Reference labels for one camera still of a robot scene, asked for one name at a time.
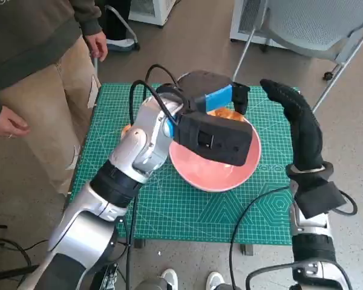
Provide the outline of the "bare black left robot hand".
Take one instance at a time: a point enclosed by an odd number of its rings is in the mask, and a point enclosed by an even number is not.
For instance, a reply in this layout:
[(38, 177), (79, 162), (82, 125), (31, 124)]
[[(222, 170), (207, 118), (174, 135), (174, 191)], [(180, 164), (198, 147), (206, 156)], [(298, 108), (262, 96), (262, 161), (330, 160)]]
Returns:
[(182, 75), (177, 81), (182, 94), (190, 98), (200, 112), (210, 112), (232, 103), (236, 112), (246, 113), (250, 88), (228, 76), (197, 70)]

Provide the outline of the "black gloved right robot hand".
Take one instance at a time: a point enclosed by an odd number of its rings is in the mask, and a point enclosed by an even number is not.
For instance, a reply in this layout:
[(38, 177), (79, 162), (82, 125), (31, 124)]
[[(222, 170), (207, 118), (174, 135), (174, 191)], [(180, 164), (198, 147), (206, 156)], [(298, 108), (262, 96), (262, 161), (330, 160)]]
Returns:
[(269, 100), (283, 107), (290, 123), (293, 149), (293, 165), (300, 171), (320, 169), (323, 164), (322, 132), (311, 107), (297, 90), (274, 82), (260, 80)]

